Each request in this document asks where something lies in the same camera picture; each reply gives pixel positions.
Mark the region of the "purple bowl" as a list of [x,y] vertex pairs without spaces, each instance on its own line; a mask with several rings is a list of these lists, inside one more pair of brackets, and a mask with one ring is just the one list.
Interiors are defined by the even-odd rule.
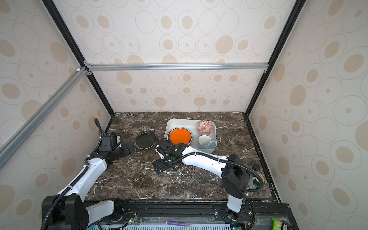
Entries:
[[213,124],[208,120],[201,120],[196,125],[197,132],[201,135],[209,135],[213,129]]

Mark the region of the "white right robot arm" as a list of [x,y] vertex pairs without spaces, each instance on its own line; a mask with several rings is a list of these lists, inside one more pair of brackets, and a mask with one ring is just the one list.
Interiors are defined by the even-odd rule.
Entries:
[[264,186],[260,175],[246,167],[235,154],[216,156],[183,143],[176,146],[158,144],[155,151],[160,155],[160,159],[152,163],[157,174],[183,164],[198,167],[221,178],[228,193],[227,208],[232,213],[240,213],[247,193],[257,192]]

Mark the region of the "black plate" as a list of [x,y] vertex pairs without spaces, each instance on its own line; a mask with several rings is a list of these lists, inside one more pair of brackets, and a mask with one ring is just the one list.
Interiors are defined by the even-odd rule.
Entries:
[[156,145],[156,136],[150,129],[138,134],[135,144],[139,149],[149,149]]

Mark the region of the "blue mug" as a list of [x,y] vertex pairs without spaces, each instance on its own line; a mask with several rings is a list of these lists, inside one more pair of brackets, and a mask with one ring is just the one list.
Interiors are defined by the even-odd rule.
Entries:
[[216,141],[212,140],[211,137],[207,136],[207,135],[201,135],[198,138],[198,143],[200,148],[202,149],[213,149],[216,147]]

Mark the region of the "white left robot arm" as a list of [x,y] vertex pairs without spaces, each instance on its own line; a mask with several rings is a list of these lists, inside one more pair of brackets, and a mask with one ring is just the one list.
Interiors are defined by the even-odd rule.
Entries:
[[95,151],[84,160],[78,175],[58,194],[47,196],[41,204],[42,230],[86,230],[115,211],[114,200],[103,200],[91,206],[84,204],[86,195],[99,176],[120,158],[134,153],[131,142],[119,144],[111,151]]

